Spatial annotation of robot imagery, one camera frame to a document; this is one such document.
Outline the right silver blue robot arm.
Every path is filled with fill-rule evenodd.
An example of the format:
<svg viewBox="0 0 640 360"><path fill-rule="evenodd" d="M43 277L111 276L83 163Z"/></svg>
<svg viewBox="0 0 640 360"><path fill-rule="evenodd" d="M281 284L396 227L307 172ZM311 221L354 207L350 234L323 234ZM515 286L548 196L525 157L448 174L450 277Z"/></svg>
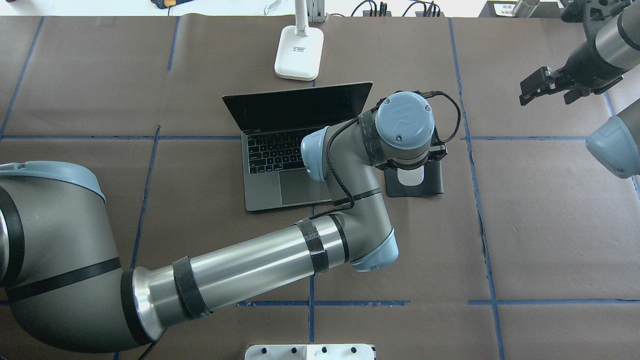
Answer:
<svg viewBox="0 0 640 360"><path fill-rule="evenodd" d="M572 0L561 14L565 23L580 23L585 42L564 66L542 66L519 84L519 104L563 93L564 102L609 92L640 63L640 5L637 0ZM621 179L640 172L639 100L612 114L585 141L587 150Z"/></svg>

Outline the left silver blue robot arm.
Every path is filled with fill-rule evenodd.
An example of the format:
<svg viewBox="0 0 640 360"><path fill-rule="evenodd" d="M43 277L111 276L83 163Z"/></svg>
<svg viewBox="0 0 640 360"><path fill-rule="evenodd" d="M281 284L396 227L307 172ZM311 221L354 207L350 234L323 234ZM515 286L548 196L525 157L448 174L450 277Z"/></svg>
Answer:
<svg viewBox="0 0 640 360"><path fill-rule="evenodd" d="M429 98L398 91L302 139L333 208L159 269L123 269L96 176L70 162L1 166L1 287L21 328L77 353L151 347L167 328L342 264L369 272L399 251L374 169L443 157Z"/></svg>

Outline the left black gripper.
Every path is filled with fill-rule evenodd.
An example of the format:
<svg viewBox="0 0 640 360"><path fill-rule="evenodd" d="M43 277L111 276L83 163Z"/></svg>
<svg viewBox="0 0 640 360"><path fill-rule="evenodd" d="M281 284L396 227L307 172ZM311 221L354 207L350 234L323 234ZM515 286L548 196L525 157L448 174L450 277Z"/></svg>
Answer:
<svg viewBox="0 0 640 360"><path fill-rule="evenodd" d="M448 155L447 146L445 143L437 143L435 145L429 146L425 148L423 153L418 155L403 155L402 157L394 157L387 160L384 164L382 164L382 170L416 170L419 167L424 166L430 162L441 161L444 157Z"/></svg>

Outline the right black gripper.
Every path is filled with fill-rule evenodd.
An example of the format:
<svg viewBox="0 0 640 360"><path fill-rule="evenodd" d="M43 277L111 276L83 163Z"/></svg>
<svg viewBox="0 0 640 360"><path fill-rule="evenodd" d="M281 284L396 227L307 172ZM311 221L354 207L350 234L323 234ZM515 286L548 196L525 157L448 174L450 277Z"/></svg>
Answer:
<svg viewBox="0 0 640 360"><path fill-rule="evenodd" d="M622 80L622 68L589 55L570 55L562 68L542 66L522 80L519 104L526 106L535 98L565 91L564 103L571 105L590 94L601 95Z"/></svg>

